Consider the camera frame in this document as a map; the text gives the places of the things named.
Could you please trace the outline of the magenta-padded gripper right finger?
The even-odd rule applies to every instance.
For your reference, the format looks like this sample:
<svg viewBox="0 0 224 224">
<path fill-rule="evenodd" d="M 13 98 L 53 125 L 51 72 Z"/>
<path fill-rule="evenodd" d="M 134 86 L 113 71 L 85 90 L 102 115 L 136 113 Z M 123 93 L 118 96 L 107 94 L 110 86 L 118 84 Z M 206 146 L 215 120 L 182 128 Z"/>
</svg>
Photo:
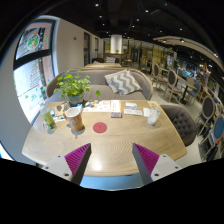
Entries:
<svg viewBox="0 0 224 224">
<path fill-rule="evenodd" d="M 181 167 L 167 154 L 158 155 L 136 143 L 133 144 L 132 154 L 144 185 L 181 170 Z"/>
</svg>

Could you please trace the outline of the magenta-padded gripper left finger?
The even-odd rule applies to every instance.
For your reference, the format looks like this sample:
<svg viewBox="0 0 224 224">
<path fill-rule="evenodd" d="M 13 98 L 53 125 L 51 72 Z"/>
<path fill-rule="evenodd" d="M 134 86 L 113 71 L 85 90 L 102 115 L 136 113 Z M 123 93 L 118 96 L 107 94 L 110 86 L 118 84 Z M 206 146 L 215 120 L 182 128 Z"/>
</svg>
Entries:
<svg viewBox="0 0 224 224">
<path fill-rule="evenodd" d="M 91 144 L 88 143 L 65 156 L 57 155 L 43 166 L 42 169 L 79 185 L 82 181 L 90 155 Z"/>
</svg>

